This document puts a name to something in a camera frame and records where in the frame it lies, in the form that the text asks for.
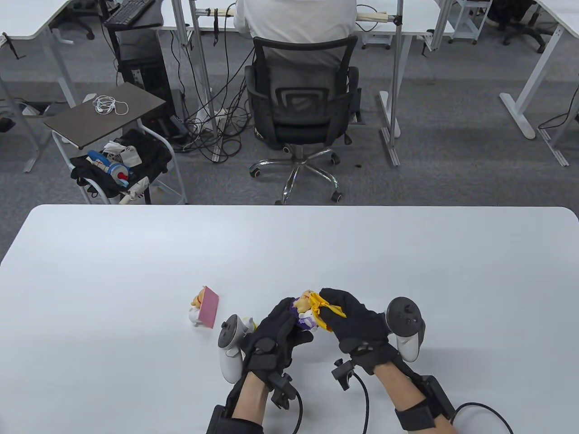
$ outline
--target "white vr controller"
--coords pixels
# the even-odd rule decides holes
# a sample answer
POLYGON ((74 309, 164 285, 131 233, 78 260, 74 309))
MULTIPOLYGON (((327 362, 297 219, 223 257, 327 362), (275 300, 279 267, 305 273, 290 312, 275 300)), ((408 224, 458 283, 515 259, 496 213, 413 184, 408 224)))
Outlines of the white vr controller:
MULTIPOLYGON (((384 317, 388 328, 396 336, 396 347, 402 359, 414 362, 418 358, 426 331, 418 306, 411 299, 397 297, 388 305, 384 317)), ((239 348, 241 340, 254 330, 252 318, 243 321, 238 315, 231 315, 221 324, 217 341, 219 364, 223 377, 231 384, 237 383, 243 373, 243 356, 239 348)))

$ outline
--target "keyboard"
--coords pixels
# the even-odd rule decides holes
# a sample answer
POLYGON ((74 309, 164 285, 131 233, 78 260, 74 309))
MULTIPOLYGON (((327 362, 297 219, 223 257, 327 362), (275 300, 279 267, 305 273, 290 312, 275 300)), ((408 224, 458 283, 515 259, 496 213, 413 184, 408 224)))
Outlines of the keyboard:
POLYGON ((120 8, 105 21, 105 27, 114 31, 129 30, 153 3, 155 0, 125 0, 120 8))

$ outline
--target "figurine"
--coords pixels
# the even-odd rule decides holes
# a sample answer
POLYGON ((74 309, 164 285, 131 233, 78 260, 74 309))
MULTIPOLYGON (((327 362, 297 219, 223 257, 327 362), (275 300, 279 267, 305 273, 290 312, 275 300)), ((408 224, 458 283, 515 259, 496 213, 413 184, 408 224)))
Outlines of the figurine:
POLYGON ((294 301, 292 310, 298 317, 298 325, 304 330, 314 331, 318 326, 331 332, 330 327, 320 318, 320 308, 327 307, 336 315, 346 317, 339 306, 333 306, 316 292, 305 291, 300 298, 294 301))
POLYGON ((201 310, 201 303, 203 302, 203 296, 205 295, 205 286, 191 302, 191 308, 189 309, 189 320, 196 326, 201 324, 199 320, 199 311, 201 310))

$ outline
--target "pink card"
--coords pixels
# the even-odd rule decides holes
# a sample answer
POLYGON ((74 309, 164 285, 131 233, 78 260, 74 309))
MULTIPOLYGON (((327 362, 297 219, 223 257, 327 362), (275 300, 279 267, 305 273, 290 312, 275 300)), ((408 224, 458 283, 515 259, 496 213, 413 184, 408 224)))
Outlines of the pink card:
POLYGON ((212 329, 215 324, 218 304, 219 296, 206 286, 201 308, 199 309, 199 321, 210 329, 212 329))

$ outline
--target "black glove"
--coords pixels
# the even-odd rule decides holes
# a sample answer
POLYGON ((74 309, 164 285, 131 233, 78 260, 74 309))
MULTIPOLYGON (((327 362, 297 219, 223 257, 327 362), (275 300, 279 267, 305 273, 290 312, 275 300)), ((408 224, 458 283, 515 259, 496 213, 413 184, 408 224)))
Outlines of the black glove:
POLYGON ((366 309, 352 294, 339 289, 324 288, 320 296, 340 306, 346 314, 346 318, 342 318, 326 307, 320 309, 320 317, 338 338, 340 350, 350 354, 354 363, 368 374, 373 375, 377 365, 392 361, 398 354, 388 343, 392 332, 383 313, 366 309))
POLYGON ((280 376, 291 364, 291 355, 297 345, 311 342, 314 336, 302 330, 298 319, 290 310, 294 298, 282 300, 259 324, 254 333, 245 336, 241 349, 245 353, 244 372, 253 372, 272 390, 270 375, 280 376))

